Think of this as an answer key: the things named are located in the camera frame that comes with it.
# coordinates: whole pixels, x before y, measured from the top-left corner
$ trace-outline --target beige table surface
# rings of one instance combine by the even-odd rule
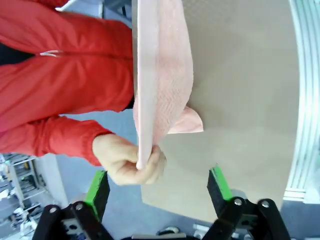
[[[137,0],[133,0],[133,35]],[[299,105],[296,38],[287,0],[184,0],[194,62],[189,106],[203,133],[160,144],[163,178],[142,187],[146,204],[214,221],[209,168],[220,165],[232,189],[280,207],[290,172]]]

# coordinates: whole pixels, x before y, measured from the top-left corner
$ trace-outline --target person's hand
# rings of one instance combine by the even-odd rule
[[[167,162],[161,149],[154,146],[146,167],[138,170],[138,147],[115,134],[97,136],[93,140],[92,150],[118,185],[153,184],[162,176]]]

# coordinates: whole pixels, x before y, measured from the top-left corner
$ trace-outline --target person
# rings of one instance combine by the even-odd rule
[[[166,164],[158,146],[137,170],[137,146],[94,120],[61,116],[134,102],[131,29],[55,10],[67,1],[1,1],[0,153],[65,154],[103,166],[120,185],[154,183]]]

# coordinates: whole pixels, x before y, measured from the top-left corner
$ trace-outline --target pink towel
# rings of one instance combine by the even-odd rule
[[[148,162],[152,146],[170,133],[203,131],[198,114],[186,107],[193,60],[181,0],[138,0],[137,97],[133,117],[138,163]]]

